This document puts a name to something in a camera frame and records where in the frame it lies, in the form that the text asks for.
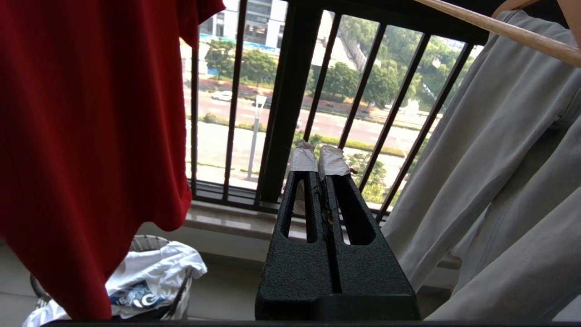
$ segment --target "wicker basket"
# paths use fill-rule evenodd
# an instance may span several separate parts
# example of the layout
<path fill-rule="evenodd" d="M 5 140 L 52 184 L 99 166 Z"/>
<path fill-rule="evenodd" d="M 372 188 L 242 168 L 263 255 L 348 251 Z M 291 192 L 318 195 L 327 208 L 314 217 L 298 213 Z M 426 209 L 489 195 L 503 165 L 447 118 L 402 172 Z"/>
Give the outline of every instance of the wicker basket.
<path fill-rule="evenodd" d="M 169 242 L 170 241 L 158 236 L 135 235 L 133 241 L 131 241 L 131 247 L 129 251 L 146 252 L 159 250 L 162 247 L 168 245 Z M 160 307 L 158 309 L 145 312 L 143 314 L 139 314 L 127 319 L 121 319 L 116 317 L 113 317 L 113 319 L 115 320 L 119 319 L 124 321 L 143 320 L 143 319 L 156 319 L 156 320 L 182 319 L 183 317 L 174 317 L 174 314 L 178 305 L 181 304 L 184 292 L 189 292 L 192 272 L 193 272 L 192 268 L 186 269 L 184 281 L 182 282 L 182 285 L 175 296 L 175 300 L 171 305 Z M 44 307 L 47 304 L 47 302 L 51 299 L 51 296 L 48 294 L 48 292 L 44 290 L 44 288 L 40 285 L 38 280 L 33 275 L 30 275 L 30 284 L 33 287 L 34 293 L 36 293 L 36 295 L 38 296 L 37 308 Z M 187 314 L 185 314 L 186 312 L 187 308 L 184 310 L 184 317 L 187 316 Z"/>

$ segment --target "laundry basket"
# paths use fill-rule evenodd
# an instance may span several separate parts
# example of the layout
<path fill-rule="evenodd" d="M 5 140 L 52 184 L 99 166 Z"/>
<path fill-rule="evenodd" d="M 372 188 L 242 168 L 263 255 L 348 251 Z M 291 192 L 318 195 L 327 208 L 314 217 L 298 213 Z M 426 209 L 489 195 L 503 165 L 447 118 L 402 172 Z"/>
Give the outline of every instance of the laundry basket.
<path fill-rule="evenodd" d="M 131 247 L 129 251 L 135 252 L 146 252 L 159 250 L 166 246 L 170 241 L 152 235 L 135 235 L 133 241 L 131 241 Z M 184 281 L 175 296 L 175 300 L 171 305 L 160 307 L 158 309 L 145 312 L 127 319 L 121 319 L 120 317 L 113 317 L 113 320 L 144 320 L 144 319 L 155 319 L 155 320 L 178 320 L 187 319 L 188 311 L 188 300 L 189 300 L 189 290 L 192 285 L 192 268 L 187 268 L 185 270 Z M 40 285 L 38 279 L 33 275 L 30 275 L 30 284 L 34 290 L 34 293 L 38 296 L 37 308 L 44 307 L 48 301 L 50 301 L 51 296 L 45 289 Z M 181 313 L 181 317 L 176 317 L 176 314 Z"/>

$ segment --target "white car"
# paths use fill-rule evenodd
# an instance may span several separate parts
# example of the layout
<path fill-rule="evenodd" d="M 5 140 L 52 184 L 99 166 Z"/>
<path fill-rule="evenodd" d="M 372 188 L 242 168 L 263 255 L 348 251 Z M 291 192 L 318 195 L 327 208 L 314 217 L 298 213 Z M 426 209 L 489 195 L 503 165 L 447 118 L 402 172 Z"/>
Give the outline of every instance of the white car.
<path fill-rule="evenodd" d="M 220 91 L 212 93 L 212 99 L 222 100 L 222 101 L 231 101 L 232 100 L 232 91 Z"/>

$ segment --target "black metal bar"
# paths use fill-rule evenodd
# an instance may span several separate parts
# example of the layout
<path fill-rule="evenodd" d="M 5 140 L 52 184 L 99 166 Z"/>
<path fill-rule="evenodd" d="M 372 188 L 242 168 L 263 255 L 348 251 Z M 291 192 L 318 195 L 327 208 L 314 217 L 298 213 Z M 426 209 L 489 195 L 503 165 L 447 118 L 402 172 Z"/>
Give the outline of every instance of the black metal bar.
<path fill-rule="evenodd" d="M 410 87 L 411 81 L 415 75 L 415 71 L 418 68 L 419 62 L 422 60 L 422 56 L 424 55 L 424 51 L 428 46 L 430 37 L 431 37 L 430 34 L 424 34 L 421 40 L 419 41 L 418 47 L 415 49 L 415 54 L 413 59 L 411 60 L 410 67 L 407 70 L 406 76 L 401 84 L 399 92 L 397 93 L 396 100 L 393 103 L 391 110 L 389 111 L 389 116 L 385 120 L 385 124 L 383 125 L 383 129 L 381 130 L 381 134 L 379 134 L 379 139 L 377 139 L 377 142 L 375 143 L 375 148 L 371 153 L 371 158 L 369 160 L 369 163 L 367 164 L 365 172 L 363 173 L 363 177 L 361 178 L 359 190 L 362 192 L 363 188 L 365 187 L 365 184 L 367 183 L 367 180 L 369 179 L 371 171 L 373 170 L 373 166 L 377 161 L 377 157 L 381 152 L 385 139 L 388 137 L 389 130 L 392 128 L 392 124 L 397 116 L 397 112 L 399 111 L 399 108 L 403 103 L 403 100 L 406 98 L 407 89 Z"/>
<path fill-rule="evenodd" d="M 230 119 L 228 121 L 228 142 L 226 143 L 226 168 L 224 171 L 224 198 L 230 184 L 230 167 L 234 150 L 234 130 L 236 128 L 236 106 L 238 105 L 238 88 L 240 86 L 240 67 L 242 66 L 242 49 L 244 47 L 244 27 L 246 25 L 246 7 L 248 0 L 240 0 L 238 10 L 238 31 L 236 32 L 236 52 L 234 57 L 234 75 L 232 77 L 232 100 L 230 100 Z"/>
<path fill-rule="evenodd" d="M 359 81 L 359 88 L 357 89 L 357 94 L 353 99 L 353 106 L 351 107 L 351 112 L 349 113 L 349 117 L 347 118 L 347 122 L 345 122 L 345 127 L 343 128 L 343 133 L 341 134 L 341 139 L 339 141 L 339 148 L 345 147 L 345 142 L 347 142 L 347 138 L 349 137 L 349 131 L 351 131 L 351 126 L 353 125 L 353 120 L 355 120 L 355 114 L 359 109 L 359 103 L 361 102 L 361 97 L 363 97 L 363 92 L 365 91 L 365 85 L 367 85 L 367 79 L 371 74 L 371 69 L 375 63 L 375 57 L 377 56 L 377 52 L 379 51 L 379 47 L 381 46 L 381 41 L 383 40 L 383 35 L 385 34 L 386 24 L 380 24 L 377 28 L 377 33 L 375 34 L 375 40 L 373 41 L 373 46 L 371 47 L 371 51 L 369 56 L 367 57 L 367 63 L 365 63 L 365 69 L 363 70 L 363 75 L 361 76 L 361 80 Z"/>
<path fill-rule="evenodd" d="M 339 31 L 340 22 L 341 15 L 335 14 L 335 17 L 333 18 L 333 25 L 331 25 L 331 31 L 329 32 L 329 40 L 327 41 L 327 48 L 325 49 L 325 55 L 323 57 L 323 63 L 321 65 L 321 71 L 319 72 L 317 88 L 315 88 L 315 94 L 313 94 L 313 103 L 311 104 L 311 111 L 309 112 L 307 125 L 304 128 L 303 138 L 307 142 L 309 141 L 309 136 L 311 136 L 311 129 L 313 127 L 313 122 L 315 121 L 315 114 L 317 113 L 317 105 L 319 104 L 319 99 L 321 98 L 321 92 L 323 90 L 323 84 L 325 83 L 325 76 L 327 75 L 327 69 L 329 68 L 331 52 L 333 52 L 333 46 L 335 45 L 335 39 L 337 38 L 337 32 Z"/>
<path fill-rule="evenodd" d="M 440 108 L 442 107 L 442 105 L 446 101 L 446 98 L 450 94 L 450 91 L 452 90 L 452 87 L 454 86 L 454 83 L 456 82 L 456 79 L 458 78 L 460 71 L 462 71 L 462 68 L 466 63 L 466 60 L 468 60 L 468 57 L 470 56 L 470 52 L 472 51 L 473 47 L 474 47 L 473 44 L 466 43 L 464 45 L 464 48 L 462 49 L 462 52 L 460 52 L 460 56 L 456 60 L 456 63 L 452 68 L 452 72 L 450 73 L 450 75 L 448 75 L 448 78 L 446 79 L 446 84 L 444 84 L 443 89 L 440 91 L 440 94 L 438 95 L 436 102 L 432 107 L 432 110 L 430 110 L 428 118 L 426 119 L 424 125 L 422 126 L 422 129 L 419 131 L 418 137 L 415 139 L 414 146 L 412 147 L 410 153 L 407 155 L 406 161 L 401 167 L 400 172 L 397 174 L 395 182 L 393 182 L 393 185 L 389 190 L 388 197 L 385 199 L 385 202 L 383 202 L 381 209 L 377 213 L 377 216 L 375 218 L 375 221 L 377 223 L 379 223 L 381 219 L 383 219 L 383 216 L 388 210 L 389 204 L 392 202 L 393 197 L 396 195 L 397 189 L 399 189 L 401 185 L 401 181 L 403 181 L 404 177 L 406 176 L 406 173 L 410 168 L 411 163 L 414 161 L 415 155 L 418 153 L 419 148 L 422 146 L 424 139 L 428 135 L 428 132 L 430 131 L 430 128 L 432 127 L 432 124 L 436 119 L 437 113 L 440 111 Z"/>
<path fill-rule="evenodd" d="M 196 46 L 200 43 L 200 34 L 196 34 Z M 198 52 L 192 48 L 192 76 L 190 77 L 190 171 L 192 174 L 190 188 L 192 198 L 196 194 L 196 171 L 198 169 Z"/>
<path fill-rule="evenodd" d="M 289 2 L 269 117 L 269 124 L 273 125 L 267 129 L 266 152 L 260 167 L 260 201 L 277 202 L 282 190 L 321 15 L 322 9 L 310 3 Z"/>

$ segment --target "balcony railing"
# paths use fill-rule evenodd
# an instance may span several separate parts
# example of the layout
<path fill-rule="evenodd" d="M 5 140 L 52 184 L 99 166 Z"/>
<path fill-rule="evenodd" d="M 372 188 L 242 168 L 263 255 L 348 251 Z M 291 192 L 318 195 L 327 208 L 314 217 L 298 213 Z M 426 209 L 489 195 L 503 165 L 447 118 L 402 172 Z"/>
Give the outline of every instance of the balcony railing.
<path fill-rule="evenodd" d="M 248 0 L 225 4 L 224 20 L 207 22 L 191 53 L 191 75 L 183 65 L 194 198 L 276 212 L 293 143 L 303 138 L 344 148 L 377 222 L 385 219 L 488 33 L 404 0 L 272 0 L 260 26 L 245 19 Z M 399 32 L 409 42 L 396 43 Z M 348 77 L 356 83 L 339 85 Z M 256 94 L 267 97 L 262 110 L 250 104 Z"/>

